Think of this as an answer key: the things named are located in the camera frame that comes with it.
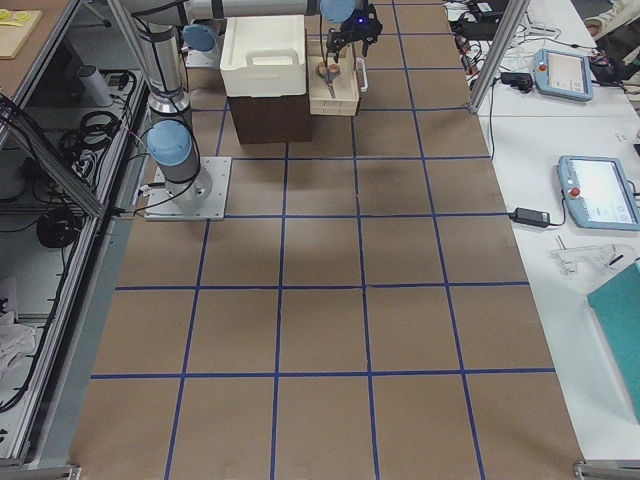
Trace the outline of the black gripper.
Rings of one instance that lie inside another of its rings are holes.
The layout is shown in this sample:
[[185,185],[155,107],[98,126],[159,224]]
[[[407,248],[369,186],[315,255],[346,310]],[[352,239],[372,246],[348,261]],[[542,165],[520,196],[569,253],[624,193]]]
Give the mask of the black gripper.
[[383,29],[378,19],[376,8],[364,2],[361,9],[355,9],[351,16],[340,24],[338,29],[330,28],[327,35],[329,55],[338,62],[341,48],[348,44],[362,41],[362,56],[368,55],[369,47],[378,41]]

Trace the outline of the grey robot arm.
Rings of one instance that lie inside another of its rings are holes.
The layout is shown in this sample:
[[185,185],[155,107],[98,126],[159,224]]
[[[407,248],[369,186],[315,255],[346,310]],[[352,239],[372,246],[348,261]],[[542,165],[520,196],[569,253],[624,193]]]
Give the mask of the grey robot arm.
[[[336,58],[361,41],[362,52],[383,30],[375,6],[367,1],[123,1],[137,29],[142,65],[150,80],[149,107],[160,120],[190,124],[191,104],[179,73],[178,29],[231,18],[316,16],[337,23],[327,34],[327,53]],[[306,142],[312,138],[307,94],[274,97],[228,96],[242,144]]]

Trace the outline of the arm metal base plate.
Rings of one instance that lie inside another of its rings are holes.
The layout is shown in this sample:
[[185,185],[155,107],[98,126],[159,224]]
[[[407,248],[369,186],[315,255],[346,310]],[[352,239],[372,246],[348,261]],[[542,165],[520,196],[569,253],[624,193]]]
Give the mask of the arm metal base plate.
[[184,188],[166,183],[159,167],[154,181],[162,186],[149,196],[150,208],[144,217],[149,221],[222,220],[225,217],[228,187],[231,176],[231,157],[202,157],[201,168],[195,182],[178,196]]

